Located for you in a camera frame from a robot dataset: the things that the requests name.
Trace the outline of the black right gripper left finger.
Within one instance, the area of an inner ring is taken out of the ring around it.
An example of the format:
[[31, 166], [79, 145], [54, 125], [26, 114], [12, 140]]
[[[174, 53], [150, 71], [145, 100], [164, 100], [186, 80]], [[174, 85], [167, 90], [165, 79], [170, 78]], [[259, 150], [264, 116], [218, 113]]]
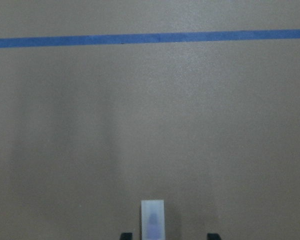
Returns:
[[119, 240], [132, 240], [132, 239], [133, 239], [132, 232], [122, 232], [119, 238]]

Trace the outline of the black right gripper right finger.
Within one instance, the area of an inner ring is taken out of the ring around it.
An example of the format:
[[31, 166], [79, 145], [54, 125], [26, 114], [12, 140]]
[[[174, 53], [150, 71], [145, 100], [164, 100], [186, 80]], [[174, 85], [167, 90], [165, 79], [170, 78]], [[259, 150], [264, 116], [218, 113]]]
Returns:
[[206, 235], [207, 240], [221, 240], [221, 236], [218, 233], [208, 233]]

